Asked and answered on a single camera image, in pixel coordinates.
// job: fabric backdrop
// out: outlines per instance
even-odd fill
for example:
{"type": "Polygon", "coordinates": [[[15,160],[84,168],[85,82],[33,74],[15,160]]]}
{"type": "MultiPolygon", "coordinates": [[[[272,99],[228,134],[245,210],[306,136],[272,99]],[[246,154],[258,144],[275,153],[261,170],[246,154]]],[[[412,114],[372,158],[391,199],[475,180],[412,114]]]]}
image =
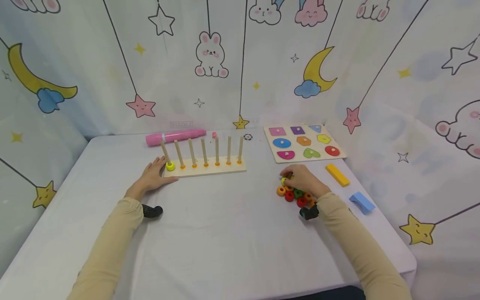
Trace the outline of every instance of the fabric backdrop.
{"type": "Polygon", "coordinates": [[[0,244],[16,246],[0,262],[41,214],[33,186],[57,189],[82,135],[321,121],[417,257],[414,298],[477,299],[479,13],[475,0],[2,1],[0,244]]]}

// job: pink cylinder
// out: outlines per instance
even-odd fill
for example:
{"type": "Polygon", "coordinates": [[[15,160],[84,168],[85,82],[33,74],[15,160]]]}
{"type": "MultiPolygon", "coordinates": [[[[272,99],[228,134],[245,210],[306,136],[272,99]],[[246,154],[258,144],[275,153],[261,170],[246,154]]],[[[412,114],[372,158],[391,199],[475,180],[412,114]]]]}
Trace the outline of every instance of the pink cylinder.
{"type": "Polygon", "coordinates": [[[170,143],[175,140],[180,141],[180,140],[192,139],[192,138],[196,138],[206,134],[207,134],[207,131],[204,129],[192,129],[192,130],[167,132],[167,133],[153,133],[153,134],[147,135],[145,137],[145,141],[149,146],[157,146],[161,144],[162,140],[165,143],[170,143]]]}

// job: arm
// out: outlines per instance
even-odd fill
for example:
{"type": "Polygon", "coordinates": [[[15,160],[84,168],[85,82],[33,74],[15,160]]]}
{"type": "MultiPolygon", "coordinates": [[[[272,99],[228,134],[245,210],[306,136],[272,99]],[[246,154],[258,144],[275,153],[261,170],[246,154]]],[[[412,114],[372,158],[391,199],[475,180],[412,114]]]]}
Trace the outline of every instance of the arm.
{"type": "Polygon", "coordinates": [[[144,218],[141,200],[145,192],[178,180],[177,177],[160,176],[165,163],[165,157],[157,157],[148,164],[141,177],[118,202],[100,230],[67,300],[112,298],[133,232],[144,218]]]}
{"type": "Polygon", "coordinates": [[[411,300],[410,290],[370,232],[348,206],[304,165],[291,165],[280,175],[294,173],[285,184],[310,191],[317,198],[319,217],[352,264],[367,300],[411,300]]]}
{"type": "Polygon", "coordinates": [[[133,232],[144,218],[142,205],[123,198],[103,225],[67,300],[111,299],[120,280],[133,232]]]}

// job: yellow moon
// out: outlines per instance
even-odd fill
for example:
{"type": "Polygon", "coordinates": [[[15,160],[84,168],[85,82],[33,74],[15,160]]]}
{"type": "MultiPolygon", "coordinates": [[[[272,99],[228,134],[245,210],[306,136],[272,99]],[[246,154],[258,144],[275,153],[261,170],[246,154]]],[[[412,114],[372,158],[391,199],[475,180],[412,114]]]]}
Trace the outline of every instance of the yellow moon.
{"type": "Polygon", "coordinates": [[[333,47],[329,47],[315,54],[315,56],[312,57],[312,59],[308,62],[305,72],[303,73],[303,80],[312,80],[313,82],[317,83],[321,88],[321,92],[329,90],[337,80],[335,78],[332,81],[325,81],[320,75],[320,67],[332,49],[333,47]]]}
{"type": "Polygon", "coordinates": [[[10,62],[12,70],[15,72],[18,80],[20,80],[24,87],[34,94],[36,94],[42,88],[47,88],[51,91],[57,91],[65,99],[73,98],[77,94],[76,86],[58,86],[33,75],[24,63],[21,43],[15,44],[8,49],[8,61],[10,62]]]}

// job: table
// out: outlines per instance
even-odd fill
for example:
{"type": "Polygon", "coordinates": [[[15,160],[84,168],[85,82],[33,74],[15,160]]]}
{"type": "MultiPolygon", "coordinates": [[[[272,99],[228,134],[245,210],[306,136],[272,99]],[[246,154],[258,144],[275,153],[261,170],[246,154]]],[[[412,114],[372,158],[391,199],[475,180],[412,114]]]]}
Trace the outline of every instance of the table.
{"type": "MultiPolygon", "coordinates": [[[[262,129],[217,131],[220,155],[244,141],[247,172],[183,178],[146,196],[160,220],[134,234],[115,299],[283,299],[357,285],[339,245],[319,219],[305,221],[295,203],[276,195],[279,173],[262,129]]],[[[215,155],[211,132],[208,156],[215,155]]],[[[188,144],[180,142],[188,157],[188,144]]],[[[197,157],[200,139],[194,140],[197,157]]],[[[175,147],[167,144],[170,156],[175,147]]],[[[144,167],[163,155],[144,135],[90,141],[49,208],[0,280],[0,299],[63,300],[109,213],[144,167]]],[[[350,201],[361,191],[342,159],[308,162],[313,174],[344,199],[411,286],[416,260],[376,208],[368,216],[350,201]],[[324,169],[334,163],[351,181],[342,188],[324,169]]]]}

